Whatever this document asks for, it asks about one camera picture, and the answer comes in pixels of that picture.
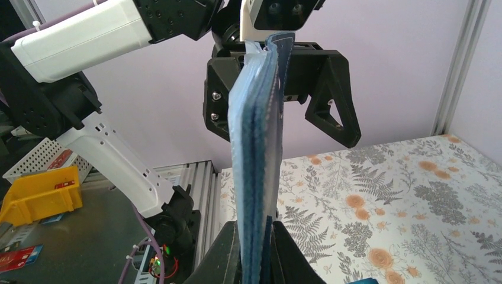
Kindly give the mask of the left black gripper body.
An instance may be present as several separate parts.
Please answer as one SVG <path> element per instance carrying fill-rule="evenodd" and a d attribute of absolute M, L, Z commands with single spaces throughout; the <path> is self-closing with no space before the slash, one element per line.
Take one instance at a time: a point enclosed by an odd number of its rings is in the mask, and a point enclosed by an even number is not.
<path fill-rule="evenodd" d="M 296 43 L 292 48 L 285 84 L 285 102 L 309 104 L 318 75 L 327 56 L 341 54 L 324 50 L 317 43 Z M 216 44 L 207 63 L 202 114 L 207 130 L 229 140 L 227 111 L 229 92 L 244 65 L 242 42 Z"/>

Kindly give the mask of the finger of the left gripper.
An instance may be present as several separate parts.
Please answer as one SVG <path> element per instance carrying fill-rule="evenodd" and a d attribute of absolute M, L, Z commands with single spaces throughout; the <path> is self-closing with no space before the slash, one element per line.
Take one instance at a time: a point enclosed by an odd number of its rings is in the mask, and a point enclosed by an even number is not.
<path fill-rule="evenodd" d="M 348 60 L 329 55 L 320 70 L 305 118 L 348 149 L 362 137 L 352 99 Z"/>

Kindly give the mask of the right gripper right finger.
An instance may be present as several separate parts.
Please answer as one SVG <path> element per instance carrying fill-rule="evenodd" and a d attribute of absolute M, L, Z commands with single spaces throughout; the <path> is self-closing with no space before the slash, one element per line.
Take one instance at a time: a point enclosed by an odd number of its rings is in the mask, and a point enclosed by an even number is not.
<path fill-rule="evenodd" d="M 274 221 L 272 226 L 272 283 L 325 283 L 311 267 L 283 223 Z"/>

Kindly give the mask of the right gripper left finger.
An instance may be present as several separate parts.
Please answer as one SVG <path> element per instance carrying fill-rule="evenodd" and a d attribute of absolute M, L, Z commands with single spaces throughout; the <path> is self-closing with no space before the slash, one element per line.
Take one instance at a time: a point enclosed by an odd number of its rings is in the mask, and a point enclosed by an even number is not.
<path fill-rule="evenodd" d="M 240 243 L 235 221 L 224 224 L 203 260 L 185 283 L 239 283 Z"/>

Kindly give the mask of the blue card holder wallet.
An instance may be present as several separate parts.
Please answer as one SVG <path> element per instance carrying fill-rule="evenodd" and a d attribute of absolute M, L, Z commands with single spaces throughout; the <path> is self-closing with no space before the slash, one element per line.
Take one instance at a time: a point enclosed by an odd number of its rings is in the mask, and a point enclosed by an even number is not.
<path fill-rule="evenodd" d="M 284 92 L 295 33 L 245 42 L 228 124 L 242 283 L 271 281 L 271 237 L 283 152 Z"/>

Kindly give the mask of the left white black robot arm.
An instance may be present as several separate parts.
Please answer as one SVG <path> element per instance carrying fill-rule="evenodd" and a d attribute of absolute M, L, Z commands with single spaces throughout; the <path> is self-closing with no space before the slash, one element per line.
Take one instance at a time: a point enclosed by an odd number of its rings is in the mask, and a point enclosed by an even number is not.
<path fill-rule="evenodd" d="M 136 155 L 101 111 L 85 69 L 185 35 L 211 32 L 221 50 L 299 30 L 322 1 L 93 1 L 1 42 L 1 94 L 15 120 L 106 176 L 161 244 L 192 242 L 193 201 Z"/>

